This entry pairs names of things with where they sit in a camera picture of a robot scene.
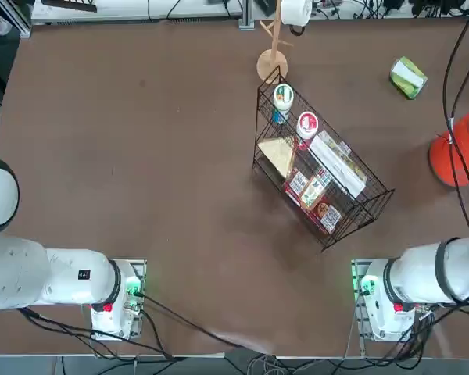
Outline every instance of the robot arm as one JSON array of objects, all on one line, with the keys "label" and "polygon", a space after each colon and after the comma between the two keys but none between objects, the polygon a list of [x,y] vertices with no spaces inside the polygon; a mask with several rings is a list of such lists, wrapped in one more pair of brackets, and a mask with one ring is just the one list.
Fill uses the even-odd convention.
[{"label": "robot arm", "polygon": [[456,303],[469,296],[469,238],[407,249],[375,259],[361,280],[374,340],[397,341],[410,329],[417,304]]},{"label": "robot arm", "polygon": [[135,291],[142,292],[141,279],[128,261],[0,235],[0,309],[90,305],[95,330],[130,338],[141,324]]}]

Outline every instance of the red container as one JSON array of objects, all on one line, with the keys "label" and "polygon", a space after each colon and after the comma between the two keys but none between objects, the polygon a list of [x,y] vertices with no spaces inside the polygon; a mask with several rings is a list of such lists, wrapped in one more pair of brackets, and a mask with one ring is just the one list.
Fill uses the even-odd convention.
[{"label": "red container", "polygon": [[[460,152],[464,157],[467,168],[469,169],[469,114],[462,118],[454,127],[453,140],[459,145]],[[432,171],[440,179],[441,182],[448,186],[455,187],[453,179],[452,165],[450,163],[449,147],[449,132],[446,131],[441,137],[437,137],[429,149],[429,163],[431,164]],[[459,186],[469,185],[464,167],[455,147],[452,146],[453,165],[455,166],[456,179]]]}]

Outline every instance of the tissue box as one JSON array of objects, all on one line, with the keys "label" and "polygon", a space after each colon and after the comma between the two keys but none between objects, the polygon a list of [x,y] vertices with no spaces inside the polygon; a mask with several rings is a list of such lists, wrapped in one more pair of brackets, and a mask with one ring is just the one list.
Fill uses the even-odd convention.
[{"label": "tissue box", "polygon": [[408,99],[415,99],[428,78],[406,57],[396,60],[390,73],[391,82],[406,95]]}]

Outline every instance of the brown table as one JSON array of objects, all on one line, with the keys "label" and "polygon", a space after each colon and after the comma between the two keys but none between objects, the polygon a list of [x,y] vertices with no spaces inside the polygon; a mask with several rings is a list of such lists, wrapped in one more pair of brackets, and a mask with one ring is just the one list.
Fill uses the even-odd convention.
[{"label": "brown table", "polygon": [[[252,171],[255,64],[269,45],[263,30],[241,32],[235,22],[35,28],[20,43],[0,121],[0,157],[22,193],[7,233],[144,257],[148,292],[209,330],[277,355],[342,356],[353,313],[351,259],[467,235],[455,192],[427,163],[428,143],[445,128],[442,77],[462,26],[319,22],[300,38],[285,29],[295,43],[283,47],[289,81],[396,188],[378,222],[323,254]],[[428,75],[414,101],[388,82],[402,55]],[[468,64],[469,38],[452,93]],[[468,111],[469,85],[458,113]],[[79,306],[38,310],[83,323]],[[173,353],[226,349],[152,312]],[[153,343],[149,327],[144,336]],[[0,353],[85,352],[75,339],[0,312]],[[469,358],[469,317],[445,321],[426,353]],[[356,329],[349,355],[359,355]]]}]

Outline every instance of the wooden mug tree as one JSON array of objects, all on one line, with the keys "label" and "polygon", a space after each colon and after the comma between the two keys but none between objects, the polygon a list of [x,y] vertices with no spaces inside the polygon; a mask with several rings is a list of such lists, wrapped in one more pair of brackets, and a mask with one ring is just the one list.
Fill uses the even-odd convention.
[{"label": "wooden mug tree", "polygon": [[287,76],[288,72],[288,63],[285,55],[278,51],[278,44],[282,43],[283,45],[290,45],[293,46],[291,43],[287,43],[286,41],[280,40],[280,29],[281,29],[281,0],[277,0],[276,3],[276,14],[274,21],[272,21],[269,25],[265,25],[263,21],[259,21],[260,26],[273,38],[273,43],[271,44],[271,49],[267,49],[263,53],[260,54],[259,59],[257,60],[257,74],[261,80],[266,80],[266,83],[271,83],[274,79],[274,75],[268,77],[269,74],[276,68],[278,65],[280,66],[280,74],[283,77]]}]

